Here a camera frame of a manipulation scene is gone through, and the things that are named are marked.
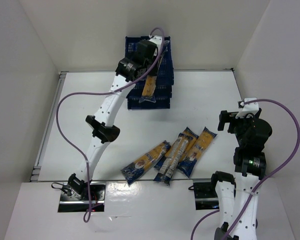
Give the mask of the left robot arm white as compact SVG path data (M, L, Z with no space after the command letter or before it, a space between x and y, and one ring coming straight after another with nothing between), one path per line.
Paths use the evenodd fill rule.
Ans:
M68 179L68 186L79 197L85 199L88 194L88 183L93 172L108 145L117 139L120 129L114 125L116 115L126 96L135 86L133 81L144 78L145 73L154 64L153 71L158 69L159 58L163 51L165 40L153 36L141 40L136 45L136 51L118 62L115 77L103 103L93 115L87 115L86 123L92 128L92 138L87 150L86 164L73 173Z

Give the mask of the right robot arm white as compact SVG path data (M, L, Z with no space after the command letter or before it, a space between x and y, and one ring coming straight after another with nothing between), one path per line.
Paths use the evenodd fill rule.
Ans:
M260 111L245 113L223 110L219 115L218 131L229 124L228 132L238 142L233 163L234 174L216 171L211 183L218 197L220 224L215 230L216 240L255 240L259 194L253 188L266 175L265 143L272 135L272 127L260 119Z

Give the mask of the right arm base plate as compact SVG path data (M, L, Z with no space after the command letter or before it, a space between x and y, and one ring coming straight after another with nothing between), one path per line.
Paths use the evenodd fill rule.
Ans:
M218 196L210 181L194 182L188 188L194 193L195 209L199 210L218 210Z

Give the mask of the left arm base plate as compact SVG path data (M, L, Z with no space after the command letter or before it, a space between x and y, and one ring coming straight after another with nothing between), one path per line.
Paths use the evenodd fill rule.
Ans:
M70 187L63 183L61 189L58 212L59 213L84 213L89 208L88 193L83 198L70 191ZM92 212L103 212L105 209L106 183L92 181L90 183Z

